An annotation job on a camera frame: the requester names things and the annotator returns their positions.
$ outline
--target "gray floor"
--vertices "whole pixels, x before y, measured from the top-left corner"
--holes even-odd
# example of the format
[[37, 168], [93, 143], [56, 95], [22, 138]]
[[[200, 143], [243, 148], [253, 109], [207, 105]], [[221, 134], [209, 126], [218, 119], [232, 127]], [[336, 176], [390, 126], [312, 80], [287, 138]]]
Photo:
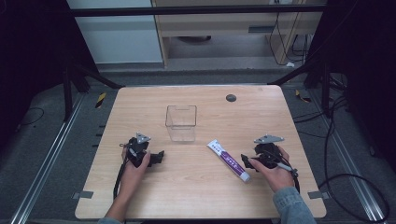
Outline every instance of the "gray floor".
[[[170, 61], [166, 68], [139, 67], [133, 72], [106, 71], [103, 75], [127, 86], [264, 84], [283, 77], [292, 70], [275, 62], [265, 38], [261, 35], [212, 36], [212, 39], [206, 42], [175, 38], [172, 44]], [[296, 89], [303, 89], [303, 77], [297, 77], [282, 86], [293, 117], [319, 111], [315, 102], [306, 103], [295, 96]], [[91, 78], [88, 80], [92, 86], [89, 93], [80, 94], [74, 91], [75, 101], [82, 98], [81, 108], [56, 157], [56, 162], [51, 167], [47, 181], [37, 194], [35, 206], [29, 211], [29, 222], [82, 223], [74, 216], [78, 201], [71, 196], [83, 189], [95, 154], [95, 145], [100, 142], [100, 136], [97, 134], [103, 132], [101, 126], [106, 124], [117, 95], [116, 90], [111, 90]], [[94, 108], [99, 94], [104, 91], [106, 99], [103, 105], [101, 108]], [[308, 96], [316, 99], [319, 93], [320, 87], [310, 90]], [[340, 95], [340, 92], [332, 91], [333, 99]], [[1, 161], [0, 223], [8, 223], [15, 214], [63, 125], [62, 86], [39, 93], [33, 100], [32, 107], [40, 109], [29, 110], [22, 123], [39, 119], [42, 113], [43, 116], [32, 124], [21, 126], [9, 143], [10, 153], [7, 159]], [[370, 155], [365, 137], [353, 116], [347, 112], [347, 107], [337, 109], [334, 115], [336, 133], [332, 135], [327, 151], [329, 175], [345, 173], [349, 169], [343, 152], [339, 149], [340, 144], [336, 138], [339, 136], [341, 148], [350, 155], [349, 162], [352, 161], [362, 176], [376, 184], [388, 200], [390, 209], [393, 209], [396, 205], [396, 198], [393, 196], [396, 175], [383, 158]], [[324, 180], [323, 136], [327, 132], [326, 122], [328, 120], [324, 118], [317, 118], [296, 124], [318, 184]], [[364, 197], [355, 193], [359, 184], [356, 186], [353, 180], [348, 178], [332, 182], [333, 192], [341, 204], [359, 216], [367, 218], [367, 211], [373, 207], [364, 206]], [[373, 196], [380, 209], [385, 211], [381, 200], [375, 193]], [[319, 218], [318, 223], [361, 223], [340, 208], [333, 199], [324, 202], [328, 214], [324, 218]], [[396, 215], [391, 213], [388, 223], [396, 223]]]

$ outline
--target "aluminum rail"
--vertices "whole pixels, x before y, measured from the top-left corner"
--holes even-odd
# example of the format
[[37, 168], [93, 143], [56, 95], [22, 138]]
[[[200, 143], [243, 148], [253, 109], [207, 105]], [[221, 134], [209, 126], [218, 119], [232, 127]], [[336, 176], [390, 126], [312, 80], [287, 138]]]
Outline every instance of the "aluminum rail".
[[276, 12], [320, 12], [335, 9], [326, 4], [313, 5], [239, 5], [239, 6], [197, 6], [197, 7], [123, 7], [123, 8], [83, 8], [69, 10], [49, 10], [50, 15], [72, 17], [112, 17], [181, 14], [227, 14], [227, 13], [276, 13]]
[[71, 127], [73, 126], [76, 120], [76, 116], [81, 108], [81, 104], [83, 102], [84, 96], [85, 94], [81, 94], [77, 98], [74, 106], [75, 108], [74, 112], [72, 113], [70, 119], [68, 121], [65, 121], [64, 124], [62, 125], [61, 130], [58, 132], [58, 135], [56, 136], [49, 150], [49, 153], [47, 154], [46, 159], [44, 159], [40, 170], [35, 176], [35, 180], [33, 181], [31, 187], [26, 193], [17, 211], [14, 213], [13, 217], [11, 218], [10, 223], [22, 224], [25, 223], [27, 218], [29, 217], [33, 207], [35, 206], [35, 202], [47, 181], [50, 171], [52, 170], [52, 167], [55, 164], [56, 159], [58, 158], [58, 155], [62, 150], [64, 141], [66, 140], [66, 137], [69, 134]]
[[[315, 105], [317, 106], [317, 109], [320, 111], [320, 103], [319, 103], [319, 96], [318, 93], [315, 91], [310, 91], [311, 95], [313, 96], [313, 101]], [[323, 122], [325, 123], [327, 128], [330, 128], [330, 122], [326, 118], [325, 115], [321, 116], [323, 119]], [[347, 147], [344, 145], [343, 140], [337, 130], [334, 131], [334, 133], [331, 136], [332, 143], [334, 145], [334, 149], [338, 155], [338, 158], [340, 159], [341, 163], [344, 166], [344, 169], [353, 175], [361, 175], [361, 171], [359, 170], [358, 166], [356, 163], [352, 160], [351, 156], [347, 152]], [[374, 194], [372, 193], [370, 187], [367, 185], [362, 180], [358, 180], [356, 178], [350, 178], [351, 184], [358, 195], [361, 205], [363, 206], [363, 209], [367, 215], [367, 217], [372, 220], [372, 221], [377, 221], [382, 218], [384, 218], [384, 214], [378, 204], [378, 202], [375, 199]]]

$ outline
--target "white toothpaste tube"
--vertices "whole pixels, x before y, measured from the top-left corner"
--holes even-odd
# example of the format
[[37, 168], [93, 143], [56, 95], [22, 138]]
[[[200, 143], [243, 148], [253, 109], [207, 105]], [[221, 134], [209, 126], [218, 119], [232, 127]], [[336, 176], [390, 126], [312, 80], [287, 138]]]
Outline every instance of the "white toothpaste tube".
[[244, 182], [248, 182], [250, 175], [239, 165], [239, 163], [231, 157], [230, 154], [220, 145], [218, 140], [213, 140], [207, 144], [218, 156], [236, 173]]

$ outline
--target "hand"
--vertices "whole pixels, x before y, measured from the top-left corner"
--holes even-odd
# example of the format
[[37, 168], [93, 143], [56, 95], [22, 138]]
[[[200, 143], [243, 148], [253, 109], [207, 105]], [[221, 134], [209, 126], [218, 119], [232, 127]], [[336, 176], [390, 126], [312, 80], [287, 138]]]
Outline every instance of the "hand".
[[[283, 157], [288, 161], [289, 154], [282, 147], [279, 147], [279, 150]], [[268, 169], [262, 165], [261, 162], [253, 159], [248, 159], [248, 161], [256, 170], [265, 176], [273, 192], [277, 192], [278, 190], [286, 187], [294, 187], [294, 181], [289, 171], [278, 166], [274, 169]]]
[[[126, 157], [126, 147], [122, 151], [122, 159]], [[124, 172], [120, 181], [120, 191], [119, 195], [123, 198], [131, 199], [134, 192], [136, 191], [138, 185], [143, 179], [143, 175], [146, 172], [146, 168], [149, 165], [150, 153], [147, 151], [146, 155], [143, 157], [142, 163], [139, 167], [134, 167], [134, 165], [128, 161], [125, 164]]]
[[[126, 148], [122, 151], [122, 159], [124, 160], [126, 156]], [[122, 178], [120, 181], [119, 195], [111, 204], [110, 208], [106, 213], [106, 217], [111, 217], [119, 222], [125, 219], [125, 214], [128, 209], [129, 203], [132, 200], [132, 196], [142, 181], [143, 175], [146, 172], [146, 168], [149, 165], [149, 151], [143, 157], [142, 163], [139, 167], [134, 167], [134, 165], [128, 161], [125, 164]]]

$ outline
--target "sleeve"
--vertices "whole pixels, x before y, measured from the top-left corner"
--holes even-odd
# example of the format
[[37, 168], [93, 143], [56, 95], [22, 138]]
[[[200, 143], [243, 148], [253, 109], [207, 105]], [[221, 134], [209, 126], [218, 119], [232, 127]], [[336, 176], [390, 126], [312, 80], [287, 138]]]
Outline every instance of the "sleeve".
[[102, 217], [99, 219], [98, 224], [121, 224], [118, 220], [111, 217]]
[[296, 188], [280, 189], [273, 198], [282, 223], [317, 223]]

